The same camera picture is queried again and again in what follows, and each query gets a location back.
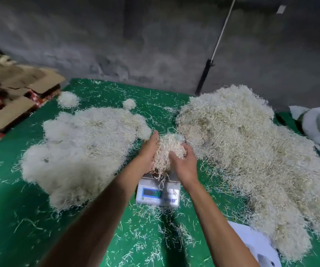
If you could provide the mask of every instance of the cardboard box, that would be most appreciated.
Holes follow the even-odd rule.
[[[29,113],[58,95],[65,78],[53,69],[0,63],[0,139]]]

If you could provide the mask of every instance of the white sheet of paper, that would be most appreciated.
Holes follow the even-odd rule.
[[[249,226],[238,224],[229,221],[231,227],[239,235],[241,240],[247,247],[251,246],[254,249],[250,249],[253,253],[266,256],[270,261],[274,263],[274,267],[282,267],[277,251],[271,246],[270,241],[262,233],[251,229]]]

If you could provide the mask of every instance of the gray wall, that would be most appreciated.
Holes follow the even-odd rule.
[[[288,4],[284,14],[273,11]],[[0,49],[66,76],[194,94],[230,0],[0,0]],[[320,106],[320,0],[238,0],[203,92]]]

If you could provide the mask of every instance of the green mat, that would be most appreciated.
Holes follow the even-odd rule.
[[[190,97],[86,79],[73,79],[66,90],[81,98],[80,109],[122,107],[125,99],[133,98],[137,107],[132,112],[145,116],[149,126],[161,134],[174,131],[176,110]],[[23,152],[42,140],[42,123],[60,111],[52,100],[0,142],[0,266],[35,266],[81,212],[53,212],[48,195],[38,186],[26,184],[18,171]],[[198,169],[202,184],[219,209],[229,220],[240,219],[245,199],[232,197],[225,183],[211,180],[212,169],[201,161]],[[132,198],[101,266],[213,266],[188,194],[183,192],[180,208],[172,214],[138,206]],[[313,250],[303,263],[293,266],[320,267],[320,242],[313,239]]]

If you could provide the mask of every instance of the digital scale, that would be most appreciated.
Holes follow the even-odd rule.
[[[164,184],[151,174],[145,174],[139,181],[136,203],[177,208],[180,205],[181,184],[175,172],[170,171]]]

